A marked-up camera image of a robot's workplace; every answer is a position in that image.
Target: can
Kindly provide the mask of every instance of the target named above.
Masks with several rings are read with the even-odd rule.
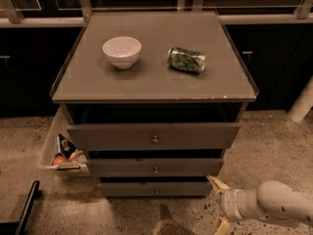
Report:
[[[179,71],[202,73],[205,67],[205,54],[174,47],[168,51],[167,62]]]

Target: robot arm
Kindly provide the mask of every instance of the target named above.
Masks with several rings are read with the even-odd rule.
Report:
[[[222,194],[222,217],[215,229],[216,235],[225,234],[223,227],[232,222],[245,219],[287,227],[296,227],[302,222],[313,227],[313,201],[284,183],[266,181],[255,189],[240,190],[229,188],[215,177],[208,179],[215,191]]]

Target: bowl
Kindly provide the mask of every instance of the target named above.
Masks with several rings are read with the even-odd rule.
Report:
[[[108,40],[102,49],[111,64],[126,70],[137,62],[140,56],[141,43],[132,37],[119,36]]]

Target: chest of drawers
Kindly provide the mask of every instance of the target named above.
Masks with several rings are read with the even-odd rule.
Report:
[[[130,70],[104,57],[108,39],[143,45]],[[172,47],[204,52],[204,73],[174,70]],[[204,196],[257,89],[212,12],[97,13],[53,100],[105,196]]]

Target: floor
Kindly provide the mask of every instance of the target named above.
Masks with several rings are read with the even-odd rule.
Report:
[[[183,235],[211,234],[219,215],[219,196],[213,192],[205,198],[105,198],[88,176],[67,177],[39,168],[51,122],[51,117],[0,118],[0,220],[19,219],[37,179],[43,195],[35,201],[25,234],[157,235],[170,224]],[[312,111],[301,123],[283,111],[247,112],[218,177],[243,189],[280,180],[313,199],[312,147]],[[313,228],[248,220],[236,223],[228,234],[304,235],[313,234]]]

